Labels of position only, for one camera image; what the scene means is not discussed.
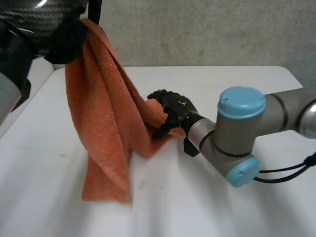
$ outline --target black cable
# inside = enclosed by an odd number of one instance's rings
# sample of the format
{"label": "black cable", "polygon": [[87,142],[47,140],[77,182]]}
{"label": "black cable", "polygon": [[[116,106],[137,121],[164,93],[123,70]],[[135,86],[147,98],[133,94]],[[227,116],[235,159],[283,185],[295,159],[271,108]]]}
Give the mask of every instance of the black cable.
{"label": "black cable", "polygon": [[95,24],[99,24],[101,16],[102,0],[90,0],[88,8],[88,18]]}
{"label": "black cable", "polygon": [[282,172],[282,171],[287,171],[287,170],[293,170],[293,169],[297,169],[297,168],[300,168],[302,166],[304,166],[305,163],[302,162],[300,164],[297,164],[297,165],[294,165],[294,166],[290,166],[290,167],[287,167],[287,168],[283,168],[283,169],[270,169],[270,170],[261,170],[259,173],[274,173],[274,172]]}
{"label": "black cable", "polygon": [[262,179],[262,178],[255,177],[254,180],[261,182],[261,183],[266,183],[266,184],[283,183],[283,182],[289,181],[291,179],[294,179],[295,177],[299,176],[304,171],[306,171],[308,168],[310,168],[310,166],[305,165],[303,168],[301,168],[299,171],[295,172],[294,174],[291,174],[289,176],[279,178],[279,179]]}

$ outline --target towel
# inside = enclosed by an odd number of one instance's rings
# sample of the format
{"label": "towel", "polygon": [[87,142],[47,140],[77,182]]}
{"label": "towel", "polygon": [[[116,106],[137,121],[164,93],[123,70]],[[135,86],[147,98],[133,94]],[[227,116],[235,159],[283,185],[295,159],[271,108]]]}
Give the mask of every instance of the towel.
{"label": "towel", "polygon": [[[140,96],[102,28],[88,19],[82,22],[88,28],[82,54],[66,65],[72,120],[88,151],[82,199],[129,203],[131,154],[150,157],[169,139],[151,139],[166,114],[156,100]],[[170,134],[184,136],[179,128]]]}

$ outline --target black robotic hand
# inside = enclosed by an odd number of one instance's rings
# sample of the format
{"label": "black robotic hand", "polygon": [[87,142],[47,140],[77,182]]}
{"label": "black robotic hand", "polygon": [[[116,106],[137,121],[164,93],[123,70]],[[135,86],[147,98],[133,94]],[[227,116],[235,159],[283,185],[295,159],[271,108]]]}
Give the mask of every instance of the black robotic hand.
{"label": "black robotic hand", "polygon": [[195,106],[185,96],[166,90],[158,90],[147,96],[156,99],[168,114],[165,123],[153,135],[153,140],[158,141],[166,136],[172,128],[182,127],[183,121],[191,114],[198,114]]}

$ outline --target silver cylinder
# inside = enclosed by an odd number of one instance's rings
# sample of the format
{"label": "silver cylinder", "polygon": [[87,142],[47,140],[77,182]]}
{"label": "silver cylinder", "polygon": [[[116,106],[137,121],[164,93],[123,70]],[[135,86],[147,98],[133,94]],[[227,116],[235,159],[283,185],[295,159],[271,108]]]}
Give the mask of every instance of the silver cylinder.
{"label": "silver cylinder", "polygon": [[316,138],[316,102],[310,105],[303,113],[299,132],[307,138]]}
{"label": "silver cylinder", "polygon": [[188,133],[188,140],[200,150],[201,142],[209,132],[215,129],[215,123],[207,118],[203,118],[192,125]]}
{"label": "silver cylinder", "polygon": [[21,98],[19,88],[0,73],[0,125]]}

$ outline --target robotic hand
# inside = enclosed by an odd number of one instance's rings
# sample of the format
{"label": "robotic hand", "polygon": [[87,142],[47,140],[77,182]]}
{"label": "robotic hand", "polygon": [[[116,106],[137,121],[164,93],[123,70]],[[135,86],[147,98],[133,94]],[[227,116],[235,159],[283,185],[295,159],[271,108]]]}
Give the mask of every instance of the robotic hand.
{"label": "robotic hand", "polygon": [[[168,114],[165,124],[153,135],[165,136],[171,128],[181,127],[186,133],[184,151],[194,157],[198,153],[234,187],[251,180],[281,183],[291,180],[316,165],[316,153],[303,163],[278,170],[261,170],[252,155],[255,138],[276,132],[294,130],[308,138],[316,138],[316,88],[300,88],[263,95],[250,87],[231,87],[218,102],[217,123],[198,114],[192,102],[178,93],[156,91],[148,96],[157,99]],[[258,173],[300,168],[280,179],[261,179]]]}
{"label": "robotic hand", "polygon": [[[88,0],[0,1],[0,124],[28,99],[32,60],[72,62],[87,32],[79,21]],[[88,18],[98,24],[102,0],[90,0]]]}

